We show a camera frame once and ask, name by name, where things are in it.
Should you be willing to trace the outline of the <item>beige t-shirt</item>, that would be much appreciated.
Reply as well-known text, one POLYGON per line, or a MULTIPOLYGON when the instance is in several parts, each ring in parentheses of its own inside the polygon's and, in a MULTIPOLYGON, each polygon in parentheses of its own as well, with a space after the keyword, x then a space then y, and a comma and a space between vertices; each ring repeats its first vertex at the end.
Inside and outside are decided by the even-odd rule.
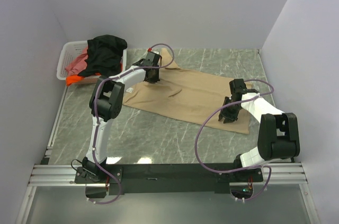
POLYGON ((156 83, 141 82, 127 89, 123 104, 175 120, 201 125, 230 96, 231 78, 182 68, 163 48, 170 65, 159 72, 156 83))

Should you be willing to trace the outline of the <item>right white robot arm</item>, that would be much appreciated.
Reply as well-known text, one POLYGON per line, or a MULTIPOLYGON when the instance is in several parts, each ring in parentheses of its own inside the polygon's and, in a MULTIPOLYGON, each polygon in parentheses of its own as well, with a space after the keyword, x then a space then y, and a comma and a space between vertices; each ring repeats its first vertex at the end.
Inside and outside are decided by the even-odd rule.
POLYGON ((244 181, 251 175, 251 168, 279 159, 289 159, 300 154, 300 141, 297 116, 283 112, 269 102, 255 89, 247 88, 243 79, 229 82, 230 96, 225 97, 224 108, 218 115, 223 123, 238 120, 241 110, 246 110, 259 123, 257 146, 239 154, 233 167, 233 177, 244 181))

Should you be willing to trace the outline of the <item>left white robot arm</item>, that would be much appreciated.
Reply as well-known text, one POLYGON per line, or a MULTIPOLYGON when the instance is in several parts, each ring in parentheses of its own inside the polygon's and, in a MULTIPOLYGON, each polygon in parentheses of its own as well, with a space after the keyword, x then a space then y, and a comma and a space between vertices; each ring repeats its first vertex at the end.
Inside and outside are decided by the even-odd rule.
POLYGON ((119 115, 127 89, 137 83, 159 81, 162 57, 148 50, 145 58, 115 76, 100 76, 90 99, 93 118, 91 141, 82 160, 85 174, 98 183, 106 177, 107 145, 113 120, 119 115))

